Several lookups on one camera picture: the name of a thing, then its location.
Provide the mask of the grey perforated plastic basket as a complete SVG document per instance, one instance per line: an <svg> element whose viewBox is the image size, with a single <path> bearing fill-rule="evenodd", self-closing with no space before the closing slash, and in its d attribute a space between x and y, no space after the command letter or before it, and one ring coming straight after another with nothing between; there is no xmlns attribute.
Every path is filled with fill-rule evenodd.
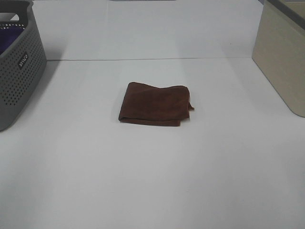
<svg viewBox="0 0 305 229"><path fill-rule="evenodd" d="M9 128L22 112L38 85L45 67L42 45L31 0L2 0L1 13L14 13L17 21L2 21L0 29L24 28L20 36L0 54L0 129Z"/></svg>

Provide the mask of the beige plastic basket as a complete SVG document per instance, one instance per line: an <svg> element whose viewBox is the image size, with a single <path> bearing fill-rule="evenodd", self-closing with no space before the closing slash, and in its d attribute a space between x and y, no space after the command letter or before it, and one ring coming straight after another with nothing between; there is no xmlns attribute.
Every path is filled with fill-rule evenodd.
<svg viewBox="0 0 305 229"><path fill-rule="evenodd" d="M264 1L252 59L287 107L304 117L304 1Z"/></svg>

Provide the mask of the purple towel in basket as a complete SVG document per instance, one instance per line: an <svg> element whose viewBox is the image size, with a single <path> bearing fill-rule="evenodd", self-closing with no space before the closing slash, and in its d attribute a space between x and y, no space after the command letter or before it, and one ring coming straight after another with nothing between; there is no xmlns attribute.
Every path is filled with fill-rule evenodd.
<svg viewBox="0 0 305 229"><path fill-rule="evenodd" d="M0 53L6 49L20 36L24 28L11 26L0 30Z"/></svg>

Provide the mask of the brown towel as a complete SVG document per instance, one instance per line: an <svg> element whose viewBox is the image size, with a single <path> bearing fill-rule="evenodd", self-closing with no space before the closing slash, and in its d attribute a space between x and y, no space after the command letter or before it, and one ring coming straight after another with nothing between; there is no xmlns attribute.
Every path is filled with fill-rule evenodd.
<svg viewBox="0 0 305 229"><path fill-rule="evenodd" d="M158 88L131 82L127 86L118 120L137 125L179 126L193 110L186 86Z"/></svg>

